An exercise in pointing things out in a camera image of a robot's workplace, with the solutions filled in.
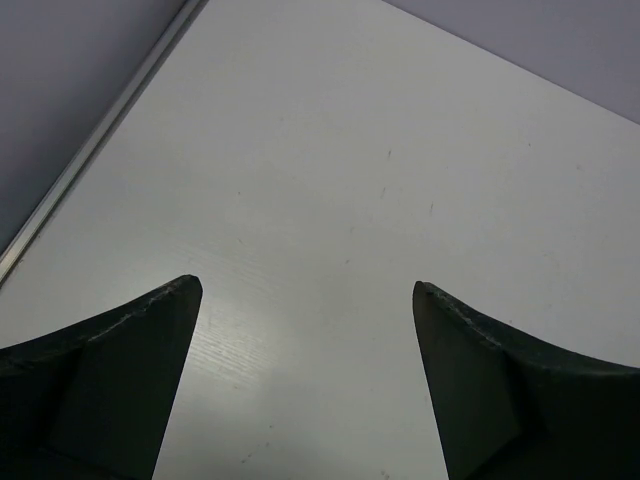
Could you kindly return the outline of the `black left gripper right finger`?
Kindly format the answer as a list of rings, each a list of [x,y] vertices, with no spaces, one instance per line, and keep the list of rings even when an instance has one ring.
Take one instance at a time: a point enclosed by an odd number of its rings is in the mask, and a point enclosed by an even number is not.
[[[635,479],[639,371],[542,341],[417,282],[413,316],[452,479]]]

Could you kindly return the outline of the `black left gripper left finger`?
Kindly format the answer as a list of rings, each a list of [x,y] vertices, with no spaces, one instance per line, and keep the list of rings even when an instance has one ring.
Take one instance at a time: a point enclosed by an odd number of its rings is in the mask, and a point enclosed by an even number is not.
[[[183,275],[2,349],[2,478],[151,478],[202,294]]]

